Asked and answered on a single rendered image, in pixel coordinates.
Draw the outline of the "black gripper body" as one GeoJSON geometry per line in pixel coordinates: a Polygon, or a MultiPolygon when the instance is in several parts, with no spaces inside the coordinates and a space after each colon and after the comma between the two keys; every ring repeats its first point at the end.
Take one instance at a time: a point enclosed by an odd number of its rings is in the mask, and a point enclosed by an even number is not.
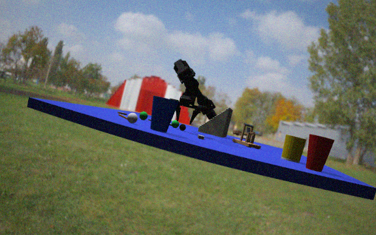
{"type": "MultiPolygon", "coordinates": [[[[195,97],[196,98],[196,92],[194,92],[194,91],[189,91],[189,90],[185,90],[185,93],[186,93],[186,95],[190,95],[190,94],[192,94],[193,95],[193,97],[195,97]]],[[[176,100],[176,99],[171,99],[171,100],[174,100],[174,101],[178,101],[179,102],[179,100],[176,100]]],[[[194,104],[192,104],[192,106],[186,106],[186,105],[184,105],[184,104],[179,104],[178,103],[178,105],[177,105],[178,107],[180,107],[180,106],[185,106],[185,107],[188,107],[188,108],[194,108],[195,109],[195,111],[198,111],[198,112],[207,112],[207,107],[206,106],[202,106],[202,105],[198,105],[198,106],[196,106],[196,105],[194,105],[194,104]]]]}

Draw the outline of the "yellow cup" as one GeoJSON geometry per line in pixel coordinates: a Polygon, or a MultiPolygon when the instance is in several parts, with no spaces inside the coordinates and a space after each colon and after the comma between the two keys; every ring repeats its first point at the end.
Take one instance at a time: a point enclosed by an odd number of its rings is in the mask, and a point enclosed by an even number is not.
{"type": "Polygon", "coordinates": [[[286,134],[281,158],[290,162],[299,163],[305,147],[305,143],[306,139],[286,134]]]}

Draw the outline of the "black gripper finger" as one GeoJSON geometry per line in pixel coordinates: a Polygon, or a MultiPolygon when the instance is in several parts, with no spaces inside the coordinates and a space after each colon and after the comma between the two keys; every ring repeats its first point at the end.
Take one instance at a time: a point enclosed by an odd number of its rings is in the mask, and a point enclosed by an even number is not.
{"type": "Polygon", "coordinates": [[[194,118],[198,115],[198,113],[201,113],[201,112],[193,110],[193,115],[191,117],[190,124],[193,122],[194,118]]]}
{"type": "Polygon", "coordinates": [[[180,110],[181,110],[181,108],[177,106],[177,108],[176,108],[176,118],[177,118],[177,121],[179,120],[179,117],[180,117],[180,110]]]}

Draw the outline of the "dark red mug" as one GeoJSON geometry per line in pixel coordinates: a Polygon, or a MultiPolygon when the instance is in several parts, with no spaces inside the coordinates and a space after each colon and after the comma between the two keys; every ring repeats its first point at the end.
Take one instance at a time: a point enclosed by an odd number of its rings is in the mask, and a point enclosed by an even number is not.
{"type": "Polygon", "coordinates": [[[333,139],[310,134],[305,167],[310,170],[321,172],[333,143],[333,139]]]}

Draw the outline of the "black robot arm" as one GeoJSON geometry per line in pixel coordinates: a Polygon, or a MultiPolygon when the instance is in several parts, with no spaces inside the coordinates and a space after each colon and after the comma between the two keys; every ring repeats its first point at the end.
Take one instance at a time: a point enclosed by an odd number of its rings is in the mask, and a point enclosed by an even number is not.
{"type": "MultiPolygon", "coordinates": [[[[214,108],[216,106],[214,105],[212,100],[208,99],[207,96],[203,95],[201,91],[199,90],[198,88],[199,83],[195,78],[193,78],[195,77],[195,72],[192,68],[190,68],[187,62],[179,59],[174,63],[173,69],[175,70],[179,81],[181,83],[184,83],[186,87],[185,90],[196,92],[197,103],[199,105],[207,107],[207,112],[206,113],[202,112],[203,115],[206,114],[209,120],[217,116],[217,114],[214,111],[214,108]]],[[[184,104],[186,106],[189,106],[190,104],[194,104],[194,103],[195,103],[195,97],[193,97],[192,94],[188,96],[186,95],[186,93],[183,93],[183,95],[180,97],[179,104],[184,104]]]]}

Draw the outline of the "green ball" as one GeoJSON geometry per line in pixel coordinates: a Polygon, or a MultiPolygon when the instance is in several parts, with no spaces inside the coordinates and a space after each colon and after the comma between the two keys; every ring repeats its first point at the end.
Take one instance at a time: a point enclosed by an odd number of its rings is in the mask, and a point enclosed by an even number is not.
{"type": "Polygon", "coordinates": [[[141,112],[139,115],[141,120],[146,120],[148,118],[147,112],[141,112]]]}
{"type": "Polygon", "coordinates": [[[173,126],[173,128],[177,128],[177,127],[179,127],[179,122],[177,121],[177,120],[174,120],[173,122],[172,122],[172,126],[173,126]]]}

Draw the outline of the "dark blue cup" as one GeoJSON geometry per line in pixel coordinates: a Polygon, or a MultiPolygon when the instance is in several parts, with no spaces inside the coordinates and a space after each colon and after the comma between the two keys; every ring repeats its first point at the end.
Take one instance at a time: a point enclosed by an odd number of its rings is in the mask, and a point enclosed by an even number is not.
{"type": "Polygon", "coordinates": [[[151,109],[151,129],[166,133],[176,111],[178,101],[164,97],[153,96],[151,109]]]}

